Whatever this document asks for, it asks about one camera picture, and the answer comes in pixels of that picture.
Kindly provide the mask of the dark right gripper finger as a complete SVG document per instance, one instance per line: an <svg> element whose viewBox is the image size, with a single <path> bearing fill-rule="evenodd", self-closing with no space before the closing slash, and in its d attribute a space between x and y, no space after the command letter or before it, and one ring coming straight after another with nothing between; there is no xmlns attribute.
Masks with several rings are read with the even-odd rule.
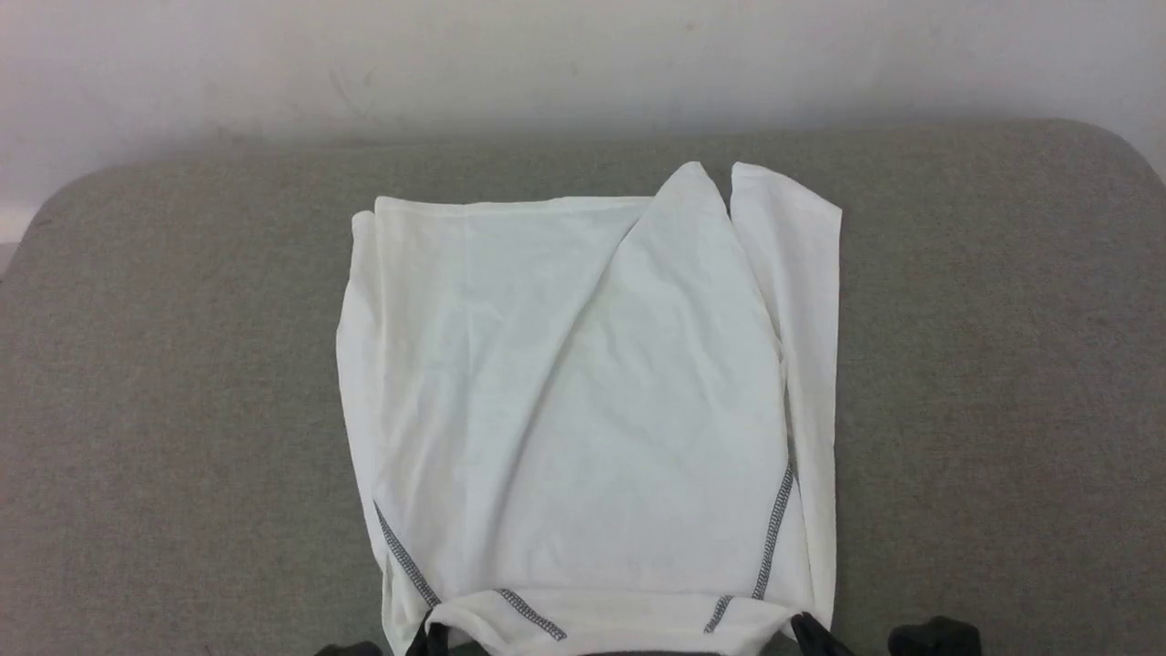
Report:
<svg viewBox="0 0 1166 656"><path fill-rule="evenodd" d="M854 656L812 613L792 616L791 630L802 656Z"/></svg>

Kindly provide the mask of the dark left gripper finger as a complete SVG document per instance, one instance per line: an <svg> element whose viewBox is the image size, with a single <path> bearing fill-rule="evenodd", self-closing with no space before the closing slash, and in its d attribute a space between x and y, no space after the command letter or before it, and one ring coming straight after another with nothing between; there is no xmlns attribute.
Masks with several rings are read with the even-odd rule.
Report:
<svg viewBox="0 0 1166 656"><path fill-rule="evenodd" d="M417 628L405 656L449 656L450 628L424 620Z"/></svg>

